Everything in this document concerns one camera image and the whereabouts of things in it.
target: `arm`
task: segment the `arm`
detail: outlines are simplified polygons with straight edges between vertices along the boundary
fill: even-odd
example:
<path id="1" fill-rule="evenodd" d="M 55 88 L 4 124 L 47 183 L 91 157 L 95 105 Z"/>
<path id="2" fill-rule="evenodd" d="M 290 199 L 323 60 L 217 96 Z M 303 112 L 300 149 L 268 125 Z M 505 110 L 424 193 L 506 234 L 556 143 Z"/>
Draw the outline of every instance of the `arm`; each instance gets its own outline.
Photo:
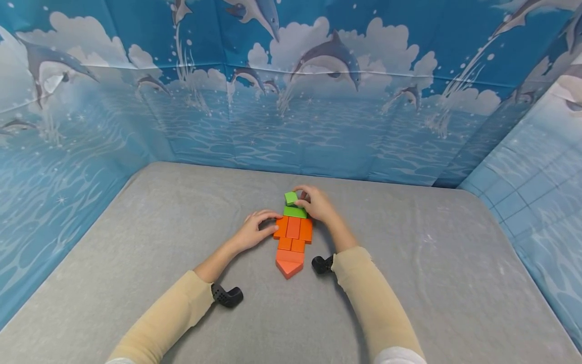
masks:
<path id="1" fill-rule="evenodd" d="M 146 311 L 121 339 L 109 360 L 122 363 L 123 358 L 126 359 L 123 363 L 158 364 L 210 308 L 214 302 L 211 283 L 218 279 L 230 261 L 277 231 L 276 225 L 258 229 L 258 225 L 269 218 L 281 216 L 271 210 L 247 216 L 244 225 L 230 240 L 193 271 L 182 276 Z"/>
<path id="2" fill-rule="evenodd" d="M 401 358 L 394 356 L 391 348 L 405 348 L 417 354 L 407 358 L 409 362 L 424 362 L 418 339 L 398 298 L 325 193 L 305 185 L 294 190 L 303 190 L 296 204 L 321 220 L 331 233 L 337 251 L 332 270 L 356 312 L 370 358 L 378 362 L 382 358 Z"/>

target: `orange rectangular block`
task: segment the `orange rectangular block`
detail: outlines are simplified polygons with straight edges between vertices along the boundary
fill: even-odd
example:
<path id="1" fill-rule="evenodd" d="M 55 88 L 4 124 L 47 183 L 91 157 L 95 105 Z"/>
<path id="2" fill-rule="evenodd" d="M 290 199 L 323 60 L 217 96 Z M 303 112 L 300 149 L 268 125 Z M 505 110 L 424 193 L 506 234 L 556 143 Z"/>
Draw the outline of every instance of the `orange rectangular block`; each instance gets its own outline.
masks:
<path id="1" fill-rule="evenodd" d="M 299 230 L 301 229 L 300 217 L 289 216 L 289 223 L 287 224 L 287 236 L 291 239 L 299 239 Z"/>
<path id="2" fill-rule="evenodd" d="M 293 239 L 286 238 L 285 236 L 282 236 L 281 238 L 279 238 L 278 249 L 291 250 L 292 245 L 293 245 Z"/>
<path id="3" fill-rule="evenodd" d="M 299 240 L 311 244 L 311 236 L 313 235 L 313 221 L 308 218 L 301 219 L 301 227 L 299 229 Z"/>
<path id="4" fill-rule="evenodd" d="M 289 216 L 283 216 L 283 218 L 277 219 L 277 226 L 279 227 L 279 229 L 277 231 L 275 231 L 275 233 L 273 234 L 273 238 L 279 239 L 279 238 L 285 236 L 285 234 L 287 234 L 287 223 L 288 222 L 289 222 Z"/>
<path id="5" fill-rule="evenodd" d="M 276 261 L 290 261 L 292 263 L 303 263 L 305 254 L 299 252 L 292 252 L 291 250 L 277 249 Z"/>
<path id="6" fill-rule="evenodd" d="M 305 241 L 293 239 L 291 243 L 291 251 L 305 253 Z"/>

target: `orange block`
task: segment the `orange block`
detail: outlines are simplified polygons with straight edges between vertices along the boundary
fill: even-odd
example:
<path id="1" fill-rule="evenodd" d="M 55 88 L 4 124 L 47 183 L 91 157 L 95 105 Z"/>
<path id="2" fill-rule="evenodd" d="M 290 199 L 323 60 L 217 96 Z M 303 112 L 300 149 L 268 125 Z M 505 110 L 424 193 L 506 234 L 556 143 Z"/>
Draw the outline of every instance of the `orange block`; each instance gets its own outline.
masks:
<path id="1" fill-rule="evenodd" d="M 300 217 L 289 216 L 289 223 L 287 224 L 287 234 L 285 236 L 291 239 L 299 239 L 301 220 L 304 219 Z"/>
<path id="2" fill-rule="evenodd" d="M 287 234 L 287 223 L 288 222 L 289 222 L 289 216 L 283 216 L 283 218 L 277 219 L 277 226 L 279 227 L 279 229 L 277 231 L 275 231 L 275 233 L 273 234 L 273 238 L 279 239 L 279 238 L 285 236 L 285 234 Z"/>
<path id="3" fill-rule="evenodd" d="M 291 251 L 305 253 L 305 241 L 293 239 L 291 243 Z"/>
<path id="4" fill-rule="evenodd" d="M 292 263 L 301 263 L 305 260 L 305 254 L 299 252 L 292 252 L 291 250 L 277 249 L 276 261 L 290 261 Z"/>
<path id="5" fill-rule="evenodd" d="M 278 249 L 291 250 L 293 239 L 282 236 L 279 239 Z"/>
<path id="6" fill-rule="evenodd" d="M 275 264 L 286 279 L 291 278 L 303 269 L 303 263 L 294 263 L 292 261 L 275 260 Z"/>
<path id="7" fill-rule="evenodd" d="M 311 244 L 311 236 L 313 235 L 313 221 L 308 218 L 301 219 L 301 227 L 299 229 L 299 240 Z"/>

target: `left hand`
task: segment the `left hand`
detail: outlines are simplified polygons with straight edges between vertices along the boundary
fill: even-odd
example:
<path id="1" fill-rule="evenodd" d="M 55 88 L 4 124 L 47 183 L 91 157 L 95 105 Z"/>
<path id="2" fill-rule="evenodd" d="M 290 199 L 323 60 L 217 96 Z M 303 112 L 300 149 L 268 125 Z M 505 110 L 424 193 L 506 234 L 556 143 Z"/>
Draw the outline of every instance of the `left hand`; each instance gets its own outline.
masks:
<path id="1" fill-rule="evenodd" d="M 228 241 L 237 252 L 243 252 L 259 244 L 263 239 L 272 235 L 279 229 L 277 225 L 272 225 L 259 230 L 258 226 L 263 221 L 270 218 L 282 218 L 283 216 L 273 210 L 256 211 L 247 216 L 243 226 Z"/>

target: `ocean wallpaper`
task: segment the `ocean wallpaper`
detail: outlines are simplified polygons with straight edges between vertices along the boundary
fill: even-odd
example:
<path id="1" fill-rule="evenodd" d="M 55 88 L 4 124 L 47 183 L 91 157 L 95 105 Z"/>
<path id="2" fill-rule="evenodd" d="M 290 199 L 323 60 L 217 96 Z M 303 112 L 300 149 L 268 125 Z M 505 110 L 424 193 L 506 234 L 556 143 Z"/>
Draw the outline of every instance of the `ocean wallpaper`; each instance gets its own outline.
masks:
<path id="1" fill-rule="evenodd" d="M 153 161 L 457 187 L 581 3 L 0 0 L 0 328 Z"/>
<path id="2" fill-rule="evenodd" d="M 582 56 L 460 187 L 497 218 L 582 350 Z"/>

